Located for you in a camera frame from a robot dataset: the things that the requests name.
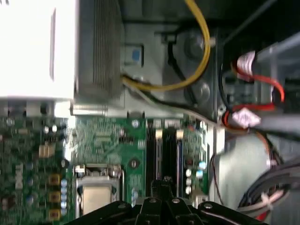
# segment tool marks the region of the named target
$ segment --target cable tie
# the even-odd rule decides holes
[[[262,192],[261,199],[262,199],[262,202],[265,203],[266,206],[269,208],[269,210],[273,210],[272,202],[266,193]]]

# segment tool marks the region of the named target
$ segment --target yellow wire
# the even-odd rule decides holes
[[[201,31],[203,33],[203,39],[204,39],[203,58],[202,58],[202,61],[199,64],[197,70],[195,71],[195,73],[192,76],[190,76],[188,79],[186,79],[185,81],[182,81],[180,83],[166,85],[166,86],[144,84],[144,83],[132,81],[132,80],[126,78],[126,77],[122,77],[122,81],[124,83],[127,83],[130,86],[133,86],[133,87],[135,87],[137,89],[140,89],[140,90],[166,91],[166,90],[174,90],[174,89],[184,88],[184,87],[192,84],[193,82],[195,82],[203,74],[203,72],[204,72],[204,70],[207,66],[209,57],[210,57],[210,33],[209,33],[209,30],[208,30],[206,21],[204,19],[204,16],[203,16],[201,10],[199,9],[199,7],[197,6],[197,4],[195,3],[195,0],[185,0],[185,3],[189,7],[191,12],[193,13],[193,15],[196,18],[197,22],[199,23],[199,26],[200,26]]]

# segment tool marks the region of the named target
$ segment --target motherboard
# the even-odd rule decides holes
[[[155,179],[193,201],[207,191],[204,134],[183,119],[0,117],[0,224],[62,225],[134,205]]]
[[[0,118],[0,224],[64,224],[144,196],[145,129],[145,119]]]

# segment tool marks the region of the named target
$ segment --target blue sticker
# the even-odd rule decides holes
[[[132,60],[137,61],[137,62],[140,60],[140,51],[139,50],[134,49],[132,51]]]

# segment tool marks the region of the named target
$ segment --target ram slot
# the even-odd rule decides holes
[[[163,161],[163,153],[162,153],[162,145],[163,145],[163,131],[157,130],[155,133],[155,140],[156,140],[156,179],[161,180],[162,179],[162,161]]]
[[[183,196],[183,130],[177,130],[176,196]]]
[[[153,121],[149,123],[147,129],[147,147],[146,147],[146,196],[151,194],[151,183],[156,179],[156,131],[153,128]]]
[[[176,129],[168,128],[163,130],[163,149],[162,149],[162,176],[164,180],[171,181],[172,193],[176,195],[177,180],[177,143]]]

